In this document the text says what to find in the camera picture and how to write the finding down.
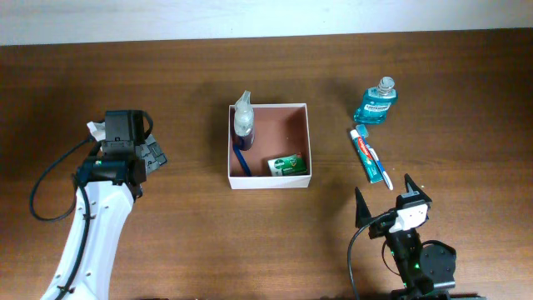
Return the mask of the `blue disposable razor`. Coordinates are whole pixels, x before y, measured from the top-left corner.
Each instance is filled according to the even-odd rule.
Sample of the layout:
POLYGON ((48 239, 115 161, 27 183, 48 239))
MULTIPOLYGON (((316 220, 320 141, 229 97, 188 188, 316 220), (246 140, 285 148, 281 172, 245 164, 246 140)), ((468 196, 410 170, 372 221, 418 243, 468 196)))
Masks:
POLYGON ((251 169, 248 167, 247 162, 246 162, 245 158, 242 155, 241 149, 236 144, 232 145, 232 149, 233 149, 233 152, 235 153, 235 155, 237 157, 237 160, 238 160, 239 164, 241 165, 242 170, 245 173, 245 175, 247 177, 251 177, 252 176, 251 169))

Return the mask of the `green toothpaste tube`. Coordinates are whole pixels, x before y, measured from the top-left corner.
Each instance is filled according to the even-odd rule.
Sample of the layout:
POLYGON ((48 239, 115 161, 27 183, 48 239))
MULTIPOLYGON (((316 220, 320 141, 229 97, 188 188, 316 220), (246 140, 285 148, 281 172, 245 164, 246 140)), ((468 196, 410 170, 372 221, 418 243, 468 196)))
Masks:
POLYGON ((362 136, 356 129, 352 129, 350 135, 369 182, 378 183, 382 181, 383 177, 381 172, 367 149, 366 144, 363 142, 362 136))

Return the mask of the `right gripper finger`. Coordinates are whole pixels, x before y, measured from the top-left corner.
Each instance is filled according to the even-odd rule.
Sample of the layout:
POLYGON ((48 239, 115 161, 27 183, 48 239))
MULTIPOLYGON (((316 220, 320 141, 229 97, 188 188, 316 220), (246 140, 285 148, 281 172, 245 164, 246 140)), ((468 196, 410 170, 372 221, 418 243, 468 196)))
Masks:
POLYGON ((411 176, 406 173, 404 175, 405 179, 405 186, 406 186, 406 195, 407 196, 413 196, 413 195, 424 195, 425 193, 421 190, 420 187, 418 187, 414 180, 411 178, 411 176))
POLYGON ((355 188, 355 196, 356 196, 356 213, 355 213, 356 227, 363 228, 371 222, 372 215, 370 213, 368 206, 366 205, 366 201, 361 193, 361 190, 358 187, 355 188))

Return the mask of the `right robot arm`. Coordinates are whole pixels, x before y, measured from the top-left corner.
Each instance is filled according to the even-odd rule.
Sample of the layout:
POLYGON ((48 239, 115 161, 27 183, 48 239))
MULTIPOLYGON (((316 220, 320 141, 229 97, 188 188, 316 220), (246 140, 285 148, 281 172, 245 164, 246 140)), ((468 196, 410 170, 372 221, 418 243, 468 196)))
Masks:
POLYGON ((453 295, 456 287, 456 250, 438 240, 422 242, 417 228, 429 220, 431 198, 418 187, 413 179, 404 176, 406 192, 396 197, 395 207, 373 216, 359 188, 355 189, 357 231, 352 236, 346 255, 351 288, 356 299, 357 291, 352 269, 352 248, 356 239, 365 231, 369 238, 385 238, 382 244, 393 256, 402 289, 393 290, 390 299, 398 300, 466 300, 480 299, 478 294, 453 295))

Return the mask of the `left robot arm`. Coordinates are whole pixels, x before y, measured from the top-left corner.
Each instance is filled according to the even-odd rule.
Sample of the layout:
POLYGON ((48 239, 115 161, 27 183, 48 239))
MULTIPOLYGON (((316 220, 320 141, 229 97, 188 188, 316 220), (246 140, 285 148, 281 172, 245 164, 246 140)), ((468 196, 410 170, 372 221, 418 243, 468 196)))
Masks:
POLYGON ((92 148, 72 176, 72 226, 45 299, 106 299, 123 226, 142 184, 167 163, 143 110, 108 111, 89 122, 92 148))

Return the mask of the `green soap box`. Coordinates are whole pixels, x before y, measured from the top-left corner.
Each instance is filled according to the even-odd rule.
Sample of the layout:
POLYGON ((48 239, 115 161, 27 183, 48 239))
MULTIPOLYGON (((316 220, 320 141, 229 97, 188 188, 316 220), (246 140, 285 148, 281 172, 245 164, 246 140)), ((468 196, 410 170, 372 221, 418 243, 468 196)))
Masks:
POLYGON ((304 157, 300 152, 268 160, 267 166, 273 177, 304 175, 308 171, 304 157))

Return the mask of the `blue white toothbrush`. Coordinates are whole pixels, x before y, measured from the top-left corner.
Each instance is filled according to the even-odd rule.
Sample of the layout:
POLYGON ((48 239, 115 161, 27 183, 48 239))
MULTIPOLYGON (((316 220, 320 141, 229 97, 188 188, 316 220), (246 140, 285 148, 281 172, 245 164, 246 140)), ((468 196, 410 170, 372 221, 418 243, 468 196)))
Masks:
POLYGON ((359 133, 359 135, 362 137, 362 140, 365 143, 365 146, 366 146, 367 150, 371 154, 372 159, 374 160, 374 162, 376 163, 378 169, 380 170, 380 173, 382 175, 383 181, 387 185, 387 188, 392 191, 394 187, 393 187, 392 181, 390 179, 390 176, 388 175, 387 171, 383 167, 383 165, 381 163, 381 160, 378 157, 375 149, 366 140, 368 138, 369 134, 368 134, 368 131, 367 131, 365 125, 364 124, 356 125, 356 130, 359 133))

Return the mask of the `blue mouthwash bottle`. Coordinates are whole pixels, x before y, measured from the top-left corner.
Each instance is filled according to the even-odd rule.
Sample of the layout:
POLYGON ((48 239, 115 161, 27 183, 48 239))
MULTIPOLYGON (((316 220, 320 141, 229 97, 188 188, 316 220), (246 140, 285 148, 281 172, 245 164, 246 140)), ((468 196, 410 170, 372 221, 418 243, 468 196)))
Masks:
POLYGON ((368 88, 363 94, 361 106, 354 113, 354 121, 360 124, 383 123, 397 99, 394 79, 383 77, 375 87, 368 88))

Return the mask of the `clear spray bottle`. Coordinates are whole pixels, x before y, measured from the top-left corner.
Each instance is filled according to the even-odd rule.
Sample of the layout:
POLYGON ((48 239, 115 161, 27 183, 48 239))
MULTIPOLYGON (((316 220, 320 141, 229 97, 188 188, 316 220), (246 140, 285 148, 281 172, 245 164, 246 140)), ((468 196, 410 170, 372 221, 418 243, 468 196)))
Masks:
POLYGON ((233 121, 233 141, 242 151, 252 147, 255 139, 254 111, 251 104, 251 92, 245 90, 235 103, 233 121))

